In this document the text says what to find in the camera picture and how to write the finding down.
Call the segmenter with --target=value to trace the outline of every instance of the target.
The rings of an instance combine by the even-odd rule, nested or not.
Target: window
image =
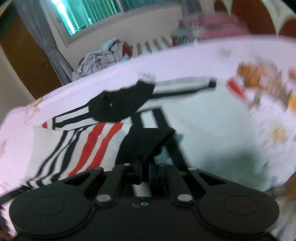
[[[125,14],[134,8],[166,0],[50,0],[58,22],[68,34],[68,42],[85,32],[84,29],[100,25],[102,20],[111,16]]]

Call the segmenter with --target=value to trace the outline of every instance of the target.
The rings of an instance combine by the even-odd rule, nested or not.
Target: wooden panel
[[[0,42],[15,72],[34,98],[40,98],[61,86],[47,55],[20,17],[10,25]]]
[[[260,0],[234,0],[232,13],[244,20],[253,34],[276,34],[269,12]]]
[[[226,11],[227,12],[227,9],[226,9],[224,3],[220,0],[217,0],[215,2],[214,9],[215,9],[215,11]]]
[[[296,19],[288,20],[281,28],[280,35],[296,38]]]

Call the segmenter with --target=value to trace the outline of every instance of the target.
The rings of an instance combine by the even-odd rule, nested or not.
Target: gray curtain
[[[181,0],[181,7],[183,16],[202,12],[199,0]]]
[[[38,0],[13,0],[13,4],[36,43],[47,54],[62,85],[72,82],[73,69],[60,53]]]

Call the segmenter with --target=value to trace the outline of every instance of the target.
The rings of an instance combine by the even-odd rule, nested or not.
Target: brown wooden door
[[[0,43],[12,67],[34,98],[40,98],[61,86],[47,55],[19,16],[9,24]]]

